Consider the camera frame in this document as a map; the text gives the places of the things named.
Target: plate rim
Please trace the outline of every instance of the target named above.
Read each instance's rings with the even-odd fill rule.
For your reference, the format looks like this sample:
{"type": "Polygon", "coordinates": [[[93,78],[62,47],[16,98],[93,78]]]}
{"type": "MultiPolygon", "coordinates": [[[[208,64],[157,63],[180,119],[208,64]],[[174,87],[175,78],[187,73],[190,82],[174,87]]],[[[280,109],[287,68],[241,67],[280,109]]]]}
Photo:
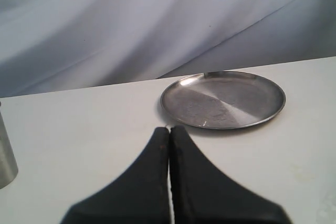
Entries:
{"type": "Polygon", "coordinates": [[[172,119],[174,119],[175,121],[179,122],[179,123],[183,123],[185,125],[188,125],[188,126],[192,126],[192,127],[196,127],[196,128],[200,128],[200,129],[208,129],[208,130],[235,130],[235,129],[244,129],[244,128],[247,128],[247,127],[252,127],[252,126],[255,126],[255,125],[260,125],[260,124],[263,124],[271,119],[273,119],[274,117],[276,117],[282,110],[283,108],[285,107],[285,104],[286,104],[286,94],[285,92],[283,91],[283,89],[277,85],[275,82],[273,82],[272,80],[266,78],[266,77],[263,77],[263,76],[259,76],[257,74],[254,74],[254,73],[249,73],[249,72],[242,72],[242,71],[214,71],[214,72],[207,72],[207,73],[197,73],[197,74],[191,74],[189,76],[185,76],[177,81],[174,81],[172,84],[170,84],[167,88],[165,88],[165,90],[162,92],[161,96],[160,96],[160,104],[161,104],[161,108],[165,111],[165,113],[167,113],[172,119]],[[261,121],[258,121],[258,122],[255,122],[255,123],[251,123],[251,124],[247,124],[247,125],[243,125],[243,126],[239,126],[239,127],[208,127],[208,126],[199,126],[199,125],[194,125],[194,124],[190,124],[190,123],[187,123],[187,122],[184,122],[183,120],[180,120],[178,118],[176,118],[175,116],[173,116],[168,110],[167,108],[163,105],[163,98],[164,96],[166,95],[166,93],[168,92],[168,90],[176,85],[178,82],[181,82],[182,80],[185,80],[187,78],[190,78],[190,77],[197,77],[197,76],[204,76],[205,74],[209,74],[209,73],[222,73],[222,72],[231,72],[231,73],[244,73],[244,74],[248,74],[248,75],[251,75],[251,76],[254,76],[254,77],[258,77],[258,78],[262,78],[262,79],[265,79],[269,82],[271,82],[276,88],[278,88],[278,90],[280,91],[280,93],[282,94],[282,97],[283,97],[283,102],[282,102],[282,105],[279,107],[279,109],[271,116],[261,120],[261,121]]]}

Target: metal plate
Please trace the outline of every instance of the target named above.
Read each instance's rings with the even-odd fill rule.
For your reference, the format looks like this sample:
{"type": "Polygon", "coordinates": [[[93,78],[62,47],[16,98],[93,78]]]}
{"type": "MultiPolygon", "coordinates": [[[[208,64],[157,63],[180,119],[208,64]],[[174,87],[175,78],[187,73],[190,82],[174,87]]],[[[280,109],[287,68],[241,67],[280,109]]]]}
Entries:
{"type": "Polygon", "coordinates": [[[174,119],[206,129],[238,129],[266,122],[286,102],[274,82],[251,73],[201,73],[170,85],[161,96],[174,119]]]}

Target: round tray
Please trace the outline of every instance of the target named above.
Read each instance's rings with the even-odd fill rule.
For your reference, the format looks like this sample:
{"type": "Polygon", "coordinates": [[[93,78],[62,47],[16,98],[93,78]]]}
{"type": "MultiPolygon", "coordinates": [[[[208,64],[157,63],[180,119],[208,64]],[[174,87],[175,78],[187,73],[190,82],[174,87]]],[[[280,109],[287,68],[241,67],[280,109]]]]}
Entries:
{"type": "Polygon", "coordinates": [[[205,129],[238,129],[275,117],[285,106],[284,91],[251,73],[221,71],[195,74],[170,85],[161,96],[175,120],[205,129]]]}

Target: silver can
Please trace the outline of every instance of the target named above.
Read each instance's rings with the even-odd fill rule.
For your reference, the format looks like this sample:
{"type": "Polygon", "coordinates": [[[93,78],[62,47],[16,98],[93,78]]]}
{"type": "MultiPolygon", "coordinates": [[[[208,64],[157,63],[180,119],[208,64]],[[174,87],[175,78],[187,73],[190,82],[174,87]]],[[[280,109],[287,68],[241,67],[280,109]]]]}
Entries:
{"type": "Polygon", "coordinates": [[[0,113],[0,189],[12,182],[17,173],[17,164],[0,113]]]}

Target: white tabletop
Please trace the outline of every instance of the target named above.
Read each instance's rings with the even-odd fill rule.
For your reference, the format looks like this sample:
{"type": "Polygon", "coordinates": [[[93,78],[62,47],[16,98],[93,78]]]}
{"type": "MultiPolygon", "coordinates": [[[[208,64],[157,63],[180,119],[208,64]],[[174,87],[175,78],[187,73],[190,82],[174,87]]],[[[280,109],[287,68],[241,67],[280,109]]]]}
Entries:
{"type": "MultiPolygon", "coordinates": [[[[243,71],[279,84],[284,110],[239,131],[188,127],[228,176],[284,206],[295,224],[336,223],[336,57],[243,71]]],[[[19,166],[0,190],[0,223],[59,223],[121,174],[167,123],[162,91],[179,78],[1,99],[19,166]]]]}

